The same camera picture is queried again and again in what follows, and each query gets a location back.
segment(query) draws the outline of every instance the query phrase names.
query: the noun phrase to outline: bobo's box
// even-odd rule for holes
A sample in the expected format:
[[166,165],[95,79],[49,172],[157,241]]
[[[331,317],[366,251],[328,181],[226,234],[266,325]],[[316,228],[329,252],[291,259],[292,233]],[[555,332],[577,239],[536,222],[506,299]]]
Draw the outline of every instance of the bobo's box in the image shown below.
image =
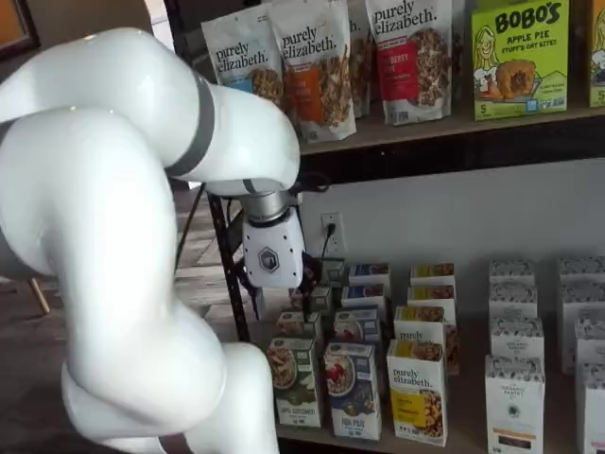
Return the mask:
[[380,440],[382,416],[374,347],[330,342],[323,358],[334,434]]
[[567,0],[501,0],[473,13],[475,120],[567,109],[568,24]]
[[485,359],[490,454],[543,454],[545,374],[538,359]]

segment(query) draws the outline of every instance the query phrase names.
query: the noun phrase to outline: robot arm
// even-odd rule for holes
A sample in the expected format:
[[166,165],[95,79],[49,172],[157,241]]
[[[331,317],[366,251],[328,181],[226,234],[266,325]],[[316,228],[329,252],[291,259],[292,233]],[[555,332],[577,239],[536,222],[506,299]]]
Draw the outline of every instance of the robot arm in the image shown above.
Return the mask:
[[[58,275],[63,398],[85,437],[162,452],[159,437],[184,432],[194,452],[277,452],[262,353],[221,346],[174,298],[164,170],[221,196],[274,200],[294,183],[299,154],[273,104],[207,83],[138,30],[49,49],[0,85],[0,274]],[[286,225],[291,249],[303,248],[287,208],[246,225],[255,245]],[[270,249],[281,253],[279,232]],[[287,259],[296,270],[297,255]],[[296,287],[293,273],[275,287]]]

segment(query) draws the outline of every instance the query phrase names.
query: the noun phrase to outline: power cord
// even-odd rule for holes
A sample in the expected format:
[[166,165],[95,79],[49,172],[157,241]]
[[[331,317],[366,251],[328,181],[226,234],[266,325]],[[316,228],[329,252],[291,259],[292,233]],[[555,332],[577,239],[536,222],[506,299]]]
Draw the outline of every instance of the power cord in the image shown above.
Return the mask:
[[330,222],[328,224],[328,235],[326,235],[325,237],[325,241],[323,242],[323,249],[321,250],[321,260],[323,260],[323,258],[325,257],[325,250],[328,247],[328,241],[330,241],[330,238],[334,235],[336,230],[337,225],[334,222]]

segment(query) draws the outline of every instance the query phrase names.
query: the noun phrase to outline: white wall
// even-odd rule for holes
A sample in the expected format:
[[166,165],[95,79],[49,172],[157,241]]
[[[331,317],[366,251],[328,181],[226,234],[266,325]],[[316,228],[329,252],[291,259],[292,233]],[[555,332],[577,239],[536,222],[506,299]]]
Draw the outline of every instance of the white wall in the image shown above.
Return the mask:
[[323,242],[320,214],[331,212],[342,214],[349,261],[393,265],[399,302],[411,264],[453,261],[458,309],[478,313],[487,306],[488,260],[523,256],[539,261],[545,315],[554,310],[554,258],[605,253],[605,160],[335,185],[305,196],[311,253]]

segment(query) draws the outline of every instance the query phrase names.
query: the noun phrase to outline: shelf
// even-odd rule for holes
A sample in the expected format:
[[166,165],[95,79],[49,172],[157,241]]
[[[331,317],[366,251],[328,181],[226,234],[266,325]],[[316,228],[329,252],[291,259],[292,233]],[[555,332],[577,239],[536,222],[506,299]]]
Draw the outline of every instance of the shelf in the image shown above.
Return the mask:
[[[383,405],[383,431],[380,442],[337,438],[330,428],[292,428],[278,425],[277,435],[288,440],[335,445],[383,453],[437,454],[487,452],[485,416],[484,357],[487,342],[486,327],[481,323],[463,324],[460,349],[462,374],[450,377],[448,402],[448,439],[445,448],[425,445],[395,438],[392,418],[387,405]],[[554,335],[547,337],[549,346],[557,343]],[[558,366],[555,352],[546,357],[547,366]],[[548,370],[546,376],[546,403],[544,421],[544,454],[568,454],[576,452],[576,423],[574,419],[574,381],[556,370]],[[330,415],[325,415],[329,424]]]

